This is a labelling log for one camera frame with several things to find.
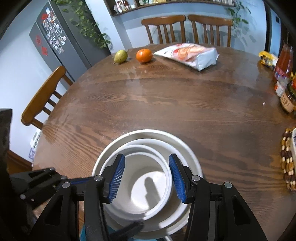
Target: green vine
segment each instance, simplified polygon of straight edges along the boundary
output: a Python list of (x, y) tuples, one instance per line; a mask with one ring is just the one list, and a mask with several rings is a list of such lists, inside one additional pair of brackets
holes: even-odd
[(65, 6), (63, 12), (74, 12), (77, 18), (70, 18), (72, 24), (79, 28), (79, 32), (91, 39), (100, 48), (107, 47), (111, 42), (104, 39), (107, 34), (100, 34), (98, 24), (93, 21), (92, 14), (86, 3), (80, 0), (52, 0), (59, 6)]
[(248, 7), (245, 7), (241, 1), (239, 1), (238, 4), (234, 6), (234, 8), (230, 8), (230, 7), (226, 8), (227, 12), (229, 12), (230, 15), (232, 16), (233, 30), (235, 30), (241, 22), (245, 24), (249, 24), (247, 20), (241, 18), (241, 15), (239, 14), (241, 9), (248, 10), (248, 12), (251, 14), (250, 9)]

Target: gray refrigerator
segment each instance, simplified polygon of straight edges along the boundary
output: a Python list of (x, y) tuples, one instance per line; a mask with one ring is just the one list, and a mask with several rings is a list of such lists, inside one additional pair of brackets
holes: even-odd
[(62, 11), (63, 8), (48, 1), (30, 31), (30, 38), (48, 67), (54, 71), (63, 65), (74, 82), (111, 53), (108, 47), (100, 48), (82, 35), (70, 21), (78, 16)]

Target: tabletop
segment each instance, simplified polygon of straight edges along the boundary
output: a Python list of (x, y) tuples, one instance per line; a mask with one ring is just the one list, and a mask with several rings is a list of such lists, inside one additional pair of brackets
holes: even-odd
[(216, 47), (217, 64), (201, 72), (158, 56), (141, 64), (139, 49), (119, 65), (108, 56), (70, 87), (43, 126), (33, 168), (90, 176), (117, 137), (166, 131), (194, 151), (207, 181), (232, 182), (268, 240), (277, 240), (296, 212), (279, 156), (281, 135), (295, 121), (279, 104), (272, 72), (232, 48)]

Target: stack of bowls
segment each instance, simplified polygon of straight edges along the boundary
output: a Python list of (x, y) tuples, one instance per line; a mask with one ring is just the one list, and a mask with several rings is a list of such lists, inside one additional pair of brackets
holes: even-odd
[(114, 230), (133, 221), (145, 226), (135, 238), (157, 239), (186, 225), (190, 206), (181, 203), (172, 183), (168, 158), (176, 153), (194, 175), (202, 177), (193, 151), (179, 138), (159, 130), (138, 130), (111, 142), (99, 156), (92, 175), (101, 174), (118, 153), (126, 167), (116, 198), (104, 205), (107, 224)]

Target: orange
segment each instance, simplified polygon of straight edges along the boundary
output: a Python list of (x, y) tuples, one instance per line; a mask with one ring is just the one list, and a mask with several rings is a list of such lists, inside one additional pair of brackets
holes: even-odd
[(136, 58), (141, 63), (147, 63), (152, 59), (152, 52), (150, 49), (140, 49), (137, 52)]

